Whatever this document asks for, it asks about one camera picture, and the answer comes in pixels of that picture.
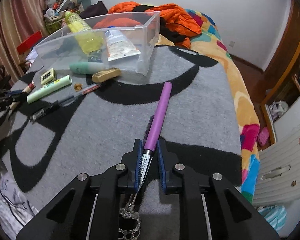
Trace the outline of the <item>clear plastic storage box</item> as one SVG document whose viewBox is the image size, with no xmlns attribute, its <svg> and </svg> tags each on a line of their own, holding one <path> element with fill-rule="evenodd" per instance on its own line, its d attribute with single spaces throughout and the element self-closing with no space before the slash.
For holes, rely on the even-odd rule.
<svg viewBox="0 0 300 240">
<path fill-rule="evenodd" d="M 148 74 L 159 39 L 159 12 L 106 14 L 85 22 L 89 30 L 73 33 L 64 26 L 34 47 L 44 67 L 65 69 L 75 63 L 99 62 L 105 68 Z"/>
</svg>

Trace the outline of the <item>red box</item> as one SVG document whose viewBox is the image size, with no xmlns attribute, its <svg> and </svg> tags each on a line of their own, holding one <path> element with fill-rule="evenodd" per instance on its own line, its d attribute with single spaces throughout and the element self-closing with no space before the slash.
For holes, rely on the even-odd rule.
<svg viewBox="0 0 300 240">
<path fill-rule="evenodd" d="M 19 46 L 17 46 L 17 52 L 19 55 L 24 54 L 26 51 L 34 47 L 43 38 L 42 32 L 37 31 L 25 39 Z"/>
</svg>

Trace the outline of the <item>yellow spray bottle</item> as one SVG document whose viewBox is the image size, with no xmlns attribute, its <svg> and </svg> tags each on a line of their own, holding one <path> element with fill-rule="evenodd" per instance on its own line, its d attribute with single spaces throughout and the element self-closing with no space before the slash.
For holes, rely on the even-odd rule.
<svg viewBox="0 0 300 240">
<path fill-rule="evenodd" d="M 75 34 L 83 53 L 88 55 L 88 61 L 102 62 L 103 35 L 97 34 L 77 13 L 66 11 L 65 22 L 70 31 Z"/>
</svg>

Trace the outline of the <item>black pen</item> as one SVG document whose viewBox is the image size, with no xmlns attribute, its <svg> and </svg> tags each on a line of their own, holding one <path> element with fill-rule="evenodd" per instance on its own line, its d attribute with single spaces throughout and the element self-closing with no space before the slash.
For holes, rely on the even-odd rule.
<svg viewBox="0 0 300 240">
<path fill-rule="evenodd" d="M 53 113 L 54 111 L 60 109 L 62 106 L 66 105 L 67 103 L 73 102 L 77 98 L 82 97 L 86 94 L 89 94 L 100 87 L 101 87 L 100 83 L 94 83 L 88 87 L 85 87 L 81 91 L 76 92 L 75 94 L 72 94 L 62 100 L 57 100 L 57 101 L 49 104 L 48 106 L 42 108 L 41 110 L 37 111 L 36 113 L 32 114 L 30 116 L 30 122 L 36 122 L 40 118 L 42 118 L 46 115 L 49 115 L 49 114 Z"/>
</svg>

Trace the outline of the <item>small square compact box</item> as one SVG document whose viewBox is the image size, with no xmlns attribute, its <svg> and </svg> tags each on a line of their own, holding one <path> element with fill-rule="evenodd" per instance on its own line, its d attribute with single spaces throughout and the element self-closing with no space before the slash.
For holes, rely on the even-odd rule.
<svg viewBox="0 0 300 240">
<path fill-rule="evenodd" d="M 41 75 L 40 84 L 44 86 L 56 80 L 57 80 L 56 71 L 53 68 L 51 68 L 50 70 L 48 70 L 47 72 Z"/>
</svg>

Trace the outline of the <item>mint green tube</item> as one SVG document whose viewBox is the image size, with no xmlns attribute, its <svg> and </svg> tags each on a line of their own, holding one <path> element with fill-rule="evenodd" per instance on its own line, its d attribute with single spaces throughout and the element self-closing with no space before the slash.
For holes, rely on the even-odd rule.
<svg viewBox="0 0 300 240">
<path fill-rule="evenodd" d="M 106 69 L 100 62 L 77 62 L 70 64 L 69 69 L 76 74 L 93 75 Z"/>
</svg>

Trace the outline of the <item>grey black blanket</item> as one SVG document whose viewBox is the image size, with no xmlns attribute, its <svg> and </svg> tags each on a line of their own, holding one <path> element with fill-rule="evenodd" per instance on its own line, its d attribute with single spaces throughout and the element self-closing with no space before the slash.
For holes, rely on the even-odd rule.
<svg viewBox="0 0 300 240">
<path fill-rule="evenodd" d="M 0 158 L 30 202 L 41 209 L 81 172 L 95 175 L 145 139 L 163 84 L 172 84 L 161 137 L 179 160 L 203 174 L 241 185 L 241 143 L 223 66 L 195 51 L 154 48 L 147 76 L 123 75 L 30 122 L 67 87 L 0 117 Z"/>
</svg>

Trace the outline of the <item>wooden wardrobe shelf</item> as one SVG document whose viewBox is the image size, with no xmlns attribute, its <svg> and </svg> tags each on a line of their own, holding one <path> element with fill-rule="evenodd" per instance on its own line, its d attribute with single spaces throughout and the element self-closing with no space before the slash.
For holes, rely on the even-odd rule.
<svg viewBox="0 0 300 240">
<path fill-rule="evenodd" d="M 279 45 L 262 77 L 253 87 L 252 100 L 256 103 L 261 128 L 267 128 L 269 139 L 266 146 L 276 141 L 274 123 L 270 107 L 284 101 L 290 107 L 300 96 L 297 74 L 300 68 L 300 6 L 291 0 L 290 11 Z"/>
</svg>

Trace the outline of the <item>white blue cream tube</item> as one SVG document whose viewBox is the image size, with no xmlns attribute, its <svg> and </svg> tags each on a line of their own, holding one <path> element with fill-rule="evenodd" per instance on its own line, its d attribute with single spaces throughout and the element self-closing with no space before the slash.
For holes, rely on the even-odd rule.
<svg viewBox="0 0 300 240">
<path fill-rule="evenodd" d="M 141 54 L 133 42 L 129 40 L 120 30 L 110 28 L 105 32 L 108 61 L 124 59 Z"/>
</svg>

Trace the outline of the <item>gold lipstick case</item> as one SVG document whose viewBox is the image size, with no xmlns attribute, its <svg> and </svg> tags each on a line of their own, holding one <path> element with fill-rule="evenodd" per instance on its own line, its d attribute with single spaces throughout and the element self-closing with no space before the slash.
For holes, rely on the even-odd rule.
<svg viewBox="0 0 300 240">
<path fill-rule="evenodd" d="M 121 75 L 121 70 L 118 68 L 109 68 L 106 70 L 102 70 L 98 73 L 92 75 L 93 83 L 103 83 L 107 80 L 116 78 Z"/>
</svg>

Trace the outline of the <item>purple handle back scratcher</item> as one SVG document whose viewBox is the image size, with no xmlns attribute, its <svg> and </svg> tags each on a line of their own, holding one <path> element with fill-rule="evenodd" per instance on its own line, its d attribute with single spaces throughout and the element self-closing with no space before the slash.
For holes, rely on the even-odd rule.
<svg viewBox="0 0 300 240">
<path fill-rule="evenodd" d="M 165 82 L 161 91 L 157 109 L 155 110 L 153 120 L 148 129 L 146 141 L 140 143 L 137 153 L 137 166 L 134 183 L 135 193 L 130 196 L 125 207 L 120 209 L 119 218 L 122 219 L 122 222 L 119 223 L 118 239 L 138 239 L 140 235 L 141 219 L 139 213 L 134 210 L 135 201 L 138 192 L 146 179 L 153 159 L 157 141 L 164 124 L 171 91 L 172 83 L 169 81 Z"/>
</svg>

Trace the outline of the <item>dark purple coat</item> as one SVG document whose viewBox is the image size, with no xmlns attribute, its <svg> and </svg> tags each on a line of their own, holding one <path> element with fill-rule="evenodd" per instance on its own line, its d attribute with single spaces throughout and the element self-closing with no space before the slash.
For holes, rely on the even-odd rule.
<svg viewBox="0 0 300 240">
<path fill-rule="evenodd" d="M 82 19 L 91 18 L 95 16 L 106 15 L 108 13 L 108 9 L 104 5 L 102 1 L 98 1 L 96 4 L 93 4 L 87 9 L 85 9 L 82 13 L 80 13 L 80 17 Z"/>
</svg>

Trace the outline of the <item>colourful yellow bedspread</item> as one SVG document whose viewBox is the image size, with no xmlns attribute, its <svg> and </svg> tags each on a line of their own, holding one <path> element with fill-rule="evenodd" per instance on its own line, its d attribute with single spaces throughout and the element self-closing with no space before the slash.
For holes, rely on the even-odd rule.
<svg viewBox="0 0 300 240">
<path fill-rule="evenodd" d="M 189 49 L 217 60 L 223 65 L 228 77 L 240 132 L 242 157 L 241 192 L 251 202 L 254 197 L 260 169 L 260 158 L 256 142 L 260 131 L 258 117 L 243 77 L 228 53 L 215 22 L 202 12 L 190 9 L 185 10 L 199 24 L 202 30 L 202 34 L 190 39 L 191 47 Z"/>
</svg>

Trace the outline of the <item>orange puffer jacket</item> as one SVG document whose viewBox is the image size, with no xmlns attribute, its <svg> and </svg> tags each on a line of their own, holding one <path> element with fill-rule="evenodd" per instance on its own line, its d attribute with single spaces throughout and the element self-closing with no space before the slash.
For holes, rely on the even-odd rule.
<svg viewBox="0 0 300 240">
<path fill-rule="evenodd" d="M 143 25 L 152 12 L 158 12 L 160 15 L 159 44 L 189 49 L 190 39 L 202 34 L 201 27 L 192 16 L 174 3 L 152 6 L 133 1 L 122 2 L 111 7 L 107 16 L 96 23 L 93 29 Z"/>
</svg>

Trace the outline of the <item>light green white tube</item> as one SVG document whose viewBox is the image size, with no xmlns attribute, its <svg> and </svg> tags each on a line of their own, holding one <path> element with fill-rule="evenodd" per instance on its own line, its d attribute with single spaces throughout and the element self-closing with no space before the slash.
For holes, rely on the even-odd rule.
<svg viewBox="0 0 300 240">
<path fill-rule="evenodd" d="M 68 85 L 72 84 L 72 78 L 70 75 L 64 76 L 56 81 L 48 83 L 42 88 L 34 91 L 27 96 L 27 103 L 31 104 L 45 96 L 52 94 L 53 92 L 62 89 Z"/>
</svg>

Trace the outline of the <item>striped pink curtain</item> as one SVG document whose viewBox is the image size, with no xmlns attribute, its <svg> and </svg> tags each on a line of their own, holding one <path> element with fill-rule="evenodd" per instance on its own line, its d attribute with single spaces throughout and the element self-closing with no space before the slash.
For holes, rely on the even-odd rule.
<svg viewBox="0 0 300 240">
<path fill-rule="evenodd" d="M 0 1 L 0 66 L 16 83 L 24 72 L 20 64 L 24 54 L 17 47 L 32 34 L 40 31 L 47 35 L 43 20 L 46 0 L 1 0 Z"/>
</svg>

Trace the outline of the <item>beige foundation tube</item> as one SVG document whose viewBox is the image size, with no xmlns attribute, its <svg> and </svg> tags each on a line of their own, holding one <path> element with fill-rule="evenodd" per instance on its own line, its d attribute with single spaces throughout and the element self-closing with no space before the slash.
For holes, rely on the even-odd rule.
<svg viewBox="0 0 300 240">
<path fill-rule="evenodd" d="M 9 109 L 11 111 L 14 111 L 14 109 L 19 105 L 19 103 L 24 102 L 27 98 L 27 96 L 35 89 L 36 85 L 32 81 L 27 85 L 26 88 L 24 88 L 15 98 L 15 101 L 10 104 Z"/>
</svg>

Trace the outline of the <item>green storage basket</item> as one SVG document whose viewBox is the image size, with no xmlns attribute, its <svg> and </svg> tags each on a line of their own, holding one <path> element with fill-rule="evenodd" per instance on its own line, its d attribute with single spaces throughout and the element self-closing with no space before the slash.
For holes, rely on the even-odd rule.
<svg viewBox="0 0 300 240">
<path fill-rule="evenodd" d="M 64 17 L 53 17 L 49 18 L 47 15 L 44 15 L 44 23 L 45 23 L 45 29 L 48 32 L 48 34 L 53 34 L 54 32 L 61 29 L 64 23 Z"/>
</svg>

